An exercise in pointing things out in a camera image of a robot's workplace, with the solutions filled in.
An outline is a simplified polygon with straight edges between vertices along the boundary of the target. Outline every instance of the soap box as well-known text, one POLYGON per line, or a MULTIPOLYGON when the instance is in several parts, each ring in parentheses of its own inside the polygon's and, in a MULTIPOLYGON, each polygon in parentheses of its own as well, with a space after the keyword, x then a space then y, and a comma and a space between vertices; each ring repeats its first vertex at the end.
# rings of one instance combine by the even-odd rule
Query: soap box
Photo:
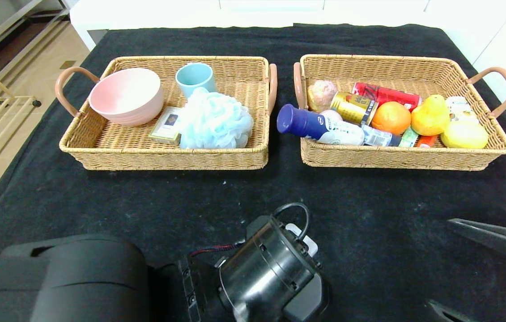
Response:
POLYGON ((179 145, 181 134, 177 131, 177 120, 181 108, 168 106, 159 116, 149 137, 157 143, 179 145))

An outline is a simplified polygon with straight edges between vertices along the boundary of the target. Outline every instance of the plastic bottle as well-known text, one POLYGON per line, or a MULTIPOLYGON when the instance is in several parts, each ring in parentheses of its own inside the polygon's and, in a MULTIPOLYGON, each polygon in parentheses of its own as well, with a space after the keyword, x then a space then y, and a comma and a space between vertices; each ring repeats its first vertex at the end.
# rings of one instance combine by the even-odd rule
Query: plastic bottle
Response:
POLYGON ((397 147, 402 140, 401 136, 390 132, 376 130, 373 127, 362 125, 364 130, 364 144, 375 147, 397 147))
POLYGON ((286 104, 279 111, 277 130, 326 144, 362 145, 365 137, 359 126, 300 110, 291 104, 286 104))

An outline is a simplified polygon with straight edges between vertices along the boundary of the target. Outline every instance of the gold can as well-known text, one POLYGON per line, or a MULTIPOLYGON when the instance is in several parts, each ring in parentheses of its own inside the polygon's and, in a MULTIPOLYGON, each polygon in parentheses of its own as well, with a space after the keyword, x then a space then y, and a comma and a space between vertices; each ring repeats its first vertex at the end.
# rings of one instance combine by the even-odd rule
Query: gold can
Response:
POLYGON ((336 110, 344 121, 357 126, 370 125, 377 108, 375 100, 349 92, 336 93, 330 104, 330 109, 336 110))

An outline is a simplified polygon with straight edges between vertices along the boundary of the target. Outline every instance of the black table cover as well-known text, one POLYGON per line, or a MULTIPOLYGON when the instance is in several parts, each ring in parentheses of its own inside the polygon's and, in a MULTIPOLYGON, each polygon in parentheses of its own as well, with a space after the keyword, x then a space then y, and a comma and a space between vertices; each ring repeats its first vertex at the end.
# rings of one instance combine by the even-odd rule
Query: black table cover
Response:
MULTIPOLYGON (((259 55, 276 63, 269 164, 258 171, 87 171, 58 148, 71 116, 55 101, 0 180, 0 251, 108 233, 160 265, 236 241, 257 216, 302 201, 314 214, 309 236, 333 288, 326 321, 427 321, 433 299, 478 321, 506 322, 506 258, 446 224, 461 217, 506 226, 506 155, 478 172, 304 165, 298 138, 276 132, 275 118, 280 106, 296 104, 292 65, 307 53, 446 57, 468 77, 476 74, 443 31, 417 25, 110 31, 82 65, 97 75, 124 55, 259 55)), ((65 93, 79 106, 92 86, 76 76, 65 93)), ((476 88, 498 106, 484 82, 476 88)), ((506 132, 506 113, 498 120, 506 132)), ((295 215, 285 218, 300 221, 295 215)))

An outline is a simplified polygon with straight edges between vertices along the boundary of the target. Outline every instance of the orange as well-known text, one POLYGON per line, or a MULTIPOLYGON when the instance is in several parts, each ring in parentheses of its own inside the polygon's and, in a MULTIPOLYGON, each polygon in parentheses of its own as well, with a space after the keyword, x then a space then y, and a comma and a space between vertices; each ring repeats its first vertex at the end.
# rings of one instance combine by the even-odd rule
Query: orange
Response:
POLYGON ((410 126, 410 122, 412 122, 412 116, 406 107, 398 102, 386 102, 378 106, 370 126, 377 130, 402 135, 410 126))

